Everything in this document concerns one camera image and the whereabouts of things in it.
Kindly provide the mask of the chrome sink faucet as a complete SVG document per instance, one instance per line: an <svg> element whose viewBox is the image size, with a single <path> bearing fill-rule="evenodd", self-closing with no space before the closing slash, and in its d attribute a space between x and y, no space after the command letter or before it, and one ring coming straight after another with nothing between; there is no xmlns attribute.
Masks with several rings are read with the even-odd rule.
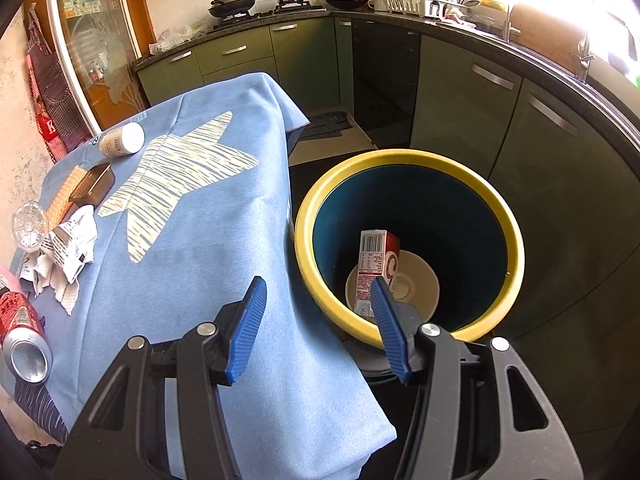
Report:
<svg viewBox="0 0 640 480"><path fill-rule="evenodd" d="M572 55L574 74L579 81L586 81L590 69L590 63L593 60L594 55L590 50L589 34L586 32L584 38L582 38L582 40L577 44L577 52Z"/></svg>

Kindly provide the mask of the crumpled printed paper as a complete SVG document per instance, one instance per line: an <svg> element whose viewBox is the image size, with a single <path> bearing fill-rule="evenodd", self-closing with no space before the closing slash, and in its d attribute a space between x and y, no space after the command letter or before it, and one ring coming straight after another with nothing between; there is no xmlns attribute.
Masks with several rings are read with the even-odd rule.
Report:
<svg viewBox="0 0 640 480"><path fill-rule="evenodd" d="M82 206L54 228L38 250L23 256L18 277L32 284L36 296L51 287L55 300L72 315L79 298L79 274L93 263L97 239L94 207Z"/></svg>

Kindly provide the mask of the wooden cutting board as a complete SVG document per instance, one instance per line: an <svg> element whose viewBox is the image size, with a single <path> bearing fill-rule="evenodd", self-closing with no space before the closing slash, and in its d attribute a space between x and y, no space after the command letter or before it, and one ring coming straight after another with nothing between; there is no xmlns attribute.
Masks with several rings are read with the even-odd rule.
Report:
<svg viewBox="0 0 640 480"><path fill-rule="evenodd" d="M510 24L511 40L574 72L574 57L584 38L580 28L522 4L512 8Z"/></svg>

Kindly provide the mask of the orange foam fruit net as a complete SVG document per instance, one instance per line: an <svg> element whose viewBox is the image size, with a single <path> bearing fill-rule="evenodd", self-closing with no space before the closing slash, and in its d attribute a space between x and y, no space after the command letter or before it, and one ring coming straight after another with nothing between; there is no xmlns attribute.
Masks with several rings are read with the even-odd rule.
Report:
<svg viewBox="0 0 640 480"><path fill-rule="evenodd" d="M50 231L63 222L66 214L68 214L70 208L72 208L70 196L76 190L78 184L86 174L87 170L79 166L75 166L58 189L58 192L56 192L52 202L46 210L46 218Z"/></svg>

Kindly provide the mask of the white paper bowl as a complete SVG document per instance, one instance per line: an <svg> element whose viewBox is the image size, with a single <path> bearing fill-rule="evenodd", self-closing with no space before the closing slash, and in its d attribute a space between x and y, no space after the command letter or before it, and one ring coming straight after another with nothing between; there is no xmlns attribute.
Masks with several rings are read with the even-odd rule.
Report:
<svg viewBox="0 0 640 480"><path fill-rule="evenodd" d="M413 252L401 250L392 258L394 272L390 290L397 301L411 304L428 321L436 311L439 300L439 282L433 269Z"/></svg>

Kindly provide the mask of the red white milk carton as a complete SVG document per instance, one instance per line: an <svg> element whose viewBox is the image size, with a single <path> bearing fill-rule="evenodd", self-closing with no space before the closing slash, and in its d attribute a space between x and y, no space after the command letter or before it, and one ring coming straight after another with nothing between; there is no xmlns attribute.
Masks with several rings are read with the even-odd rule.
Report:
<svg viewBox="0 0 640 480"><path fill-rule="evenodd" d="M373 318L371 284L384 278L392 284L399 264L399 240L390 231L367 230L360 235L358 271L354 311L364 318Z"/></svg>

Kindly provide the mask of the clear plastic cup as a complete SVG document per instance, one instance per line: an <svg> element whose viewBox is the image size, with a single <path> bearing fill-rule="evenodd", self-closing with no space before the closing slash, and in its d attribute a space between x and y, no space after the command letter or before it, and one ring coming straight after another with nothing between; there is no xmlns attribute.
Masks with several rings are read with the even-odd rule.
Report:
<svg viewBox="0 0 640 480"><path fill-rule="evenodd" d="M24 203L12 214L12 235L18 248L36 252L49 235L49 223L37 202Z"/></svg>

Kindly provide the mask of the brown plastic tray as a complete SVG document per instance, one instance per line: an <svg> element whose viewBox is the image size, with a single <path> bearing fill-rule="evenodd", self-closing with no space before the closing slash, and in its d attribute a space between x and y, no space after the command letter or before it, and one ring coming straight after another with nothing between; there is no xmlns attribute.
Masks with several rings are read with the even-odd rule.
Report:
<svg viewBox="0 0 640 480"><path fill-rule="evenodd" d="M93 166L80 180L72 194L70 202L77 207L99 206L111 191L115 183L115 174L109 162Z"/></svg>

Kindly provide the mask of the white pill bottle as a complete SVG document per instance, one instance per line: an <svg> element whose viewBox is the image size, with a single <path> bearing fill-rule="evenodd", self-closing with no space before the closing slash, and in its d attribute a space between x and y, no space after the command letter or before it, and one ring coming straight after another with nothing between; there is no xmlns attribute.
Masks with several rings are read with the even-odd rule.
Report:
<svg viewBox="0 0 640 480"><path fill-rule="evenodd" d="M98 147L103 156L117 158L136 154L143 148L144 142L143 128L137 122L128 122L104 132Z"/></svg>

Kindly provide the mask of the green kitchen cabinets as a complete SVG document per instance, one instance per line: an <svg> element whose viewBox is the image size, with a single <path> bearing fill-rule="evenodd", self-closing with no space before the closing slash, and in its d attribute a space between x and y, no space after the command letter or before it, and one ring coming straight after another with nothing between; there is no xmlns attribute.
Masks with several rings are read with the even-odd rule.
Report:
<svg viewBox="0 0 640 480"><path fill-rule="evenodd" d="M378 148L450 157L520 225L518 300L498 325L582 466L639 415L639 150L595 93L506 49L408 18L318 11L214 32L137 71L152 103L263 70L313 113L342 106Z"/></svg>

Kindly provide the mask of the yellow rimmed trash bin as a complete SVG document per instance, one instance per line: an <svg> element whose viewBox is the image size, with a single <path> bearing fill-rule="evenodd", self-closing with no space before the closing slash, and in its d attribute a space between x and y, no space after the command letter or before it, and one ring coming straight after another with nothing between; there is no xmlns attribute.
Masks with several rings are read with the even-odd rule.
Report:
<svg viewBox="0 0 640 480"><path fill-rule="evenodd" d="M435 272L434 323L476 341L514 306L525 249L514 213L475 171L430 152L389 148L352 156L310 188L297 211L299 271L326 317L349 336L382 347L378 326L352 312L344 288L360 234L386 230Z"/></svg>

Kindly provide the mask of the white dish rack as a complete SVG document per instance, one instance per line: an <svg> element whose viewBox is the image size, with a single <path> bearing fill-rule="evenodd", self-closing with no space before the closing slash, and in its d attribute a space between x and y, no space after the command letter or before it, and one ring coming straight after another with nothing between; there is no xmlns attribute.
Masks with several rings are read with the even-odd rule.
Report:
<svg viewBox="0 0 640 480"><path fill-rule="evenodd" d="M392 13L414 15L419 18L443 20L447 14L457 9L461 14L468 10L463 4L449 0L381 0L385 10Z"/></svg>

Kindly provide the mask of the black wok with lid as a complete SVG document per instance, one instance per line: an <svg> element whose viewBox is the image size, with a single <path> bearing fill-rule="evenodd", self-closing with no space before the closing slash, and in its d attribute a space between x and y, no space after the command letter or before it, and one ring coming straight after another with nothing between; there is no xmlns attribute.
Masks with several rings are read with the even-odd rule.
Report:
<svg viewBox="0 0 640 480"><path fill-rule="evenodd" d="M228 18L247 13L256 0L212 0L208 9L213 18Z"/></svg>

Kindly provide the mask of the glass sliding door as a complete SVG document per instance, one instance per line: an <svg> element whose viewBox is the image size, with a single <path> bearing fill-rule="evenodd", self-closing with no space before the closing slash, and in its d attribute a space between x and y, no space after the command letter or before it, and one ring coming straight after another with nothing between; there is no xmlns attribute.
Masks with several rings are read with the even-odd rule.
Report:
<svg viewBox="0 0 640 480"><path fill-rule="evenodd" d="M141 51L127 0L47 0L51 34L70 91L97 136L145 109L132 70Z"/></svg>

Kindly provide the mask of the red checkered apron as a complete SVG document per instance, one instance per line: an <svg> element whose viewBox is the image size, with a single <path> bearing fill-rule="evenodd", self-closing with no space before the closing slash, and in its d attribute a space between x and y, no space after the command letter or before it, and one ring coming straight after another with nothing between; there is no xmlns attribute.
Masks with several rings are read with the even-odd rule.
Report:
<svg viewBox="0 0 640 480"><path fill-rule="evenodd" d="M26 64L29 88L36 112L36 124L54 162L70 154L91 138L70 91L62 66L43 36L32 3L28 9Z"/></svg>

